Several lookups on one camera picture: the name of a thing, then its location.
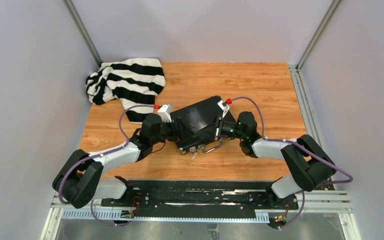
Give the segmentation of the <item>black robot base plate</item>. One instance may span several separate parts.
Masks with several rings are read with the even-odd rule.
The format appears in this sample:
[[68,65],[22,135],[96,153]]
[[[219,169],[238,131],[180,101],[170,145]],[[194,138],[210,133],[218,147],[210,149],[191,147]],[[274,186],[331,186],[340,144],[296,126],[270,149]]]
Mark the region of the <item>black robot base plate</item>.
[[270,181],[137,180],[127,182],[120,199],[105,198],[103,207],[126,207],[137,217],[234,219],[256,217],[256,210],[297,210],[295,195],[283,200],[266,193]]

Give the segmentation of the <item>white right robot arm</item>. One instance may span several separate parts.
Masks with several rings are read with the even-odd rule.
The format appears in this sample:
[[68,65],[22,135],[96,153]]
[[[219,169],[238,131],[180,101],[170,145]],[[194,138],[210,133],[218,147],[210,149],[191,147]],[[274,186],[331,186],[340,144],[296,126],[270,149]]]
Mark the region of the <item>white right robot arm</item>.
[[237,122],[225,121],[217,115],[201,129],[202,137],[220,140],[239,139],[242,152],[251,158],[272,158],[285,161],[289,174],[273,182],[266,190],[266,203],[274,209],[286,202],[286,197],[304,191],[311,192],[337,171],[334,163],[307,134],[296,139],[274,139],[260,135],[250,111],[241,112]]

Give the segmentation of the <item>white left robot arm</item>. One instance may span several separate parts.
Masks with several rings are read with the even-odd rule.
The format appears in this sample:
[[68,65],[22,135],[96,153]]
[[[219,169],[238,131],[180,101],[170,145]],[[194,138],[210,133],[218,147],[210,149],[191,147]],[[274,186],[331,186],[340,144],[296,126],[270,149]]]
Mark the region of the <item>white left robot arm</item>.
[[155,114],[149,114],[133,135],[115,147],[97,152],[75,150],[52,182],[59,200],[76,209],[83,208],[92,200],[114,199],[120,206],[129,206],[133,193],[118,178],[102,180],[101,177],[120,166],[143,160],[157,143],[180,142],[192,137],[180,117],[164,122]]

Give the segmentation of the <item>black poker set case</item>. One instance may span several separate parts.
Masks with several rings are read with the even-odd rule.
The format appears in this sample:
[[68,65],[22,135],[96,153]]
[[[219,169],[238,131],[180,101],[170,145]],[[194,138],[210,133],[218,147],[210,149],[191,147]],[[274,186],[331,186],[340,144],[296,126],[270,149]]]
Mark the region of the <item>black poker set case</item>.
[[192,137],[186,141],[175,142],[179,152],[184,155],[203,148],[213,143],[214,140],[197,136],[197,132],[210,124],[215,123],[215,118],[222,115],[218,102],[222,100],[219,95],[211,96],[192,105],[173,111],[171,119],[181,118],[184,125],[192,131]]

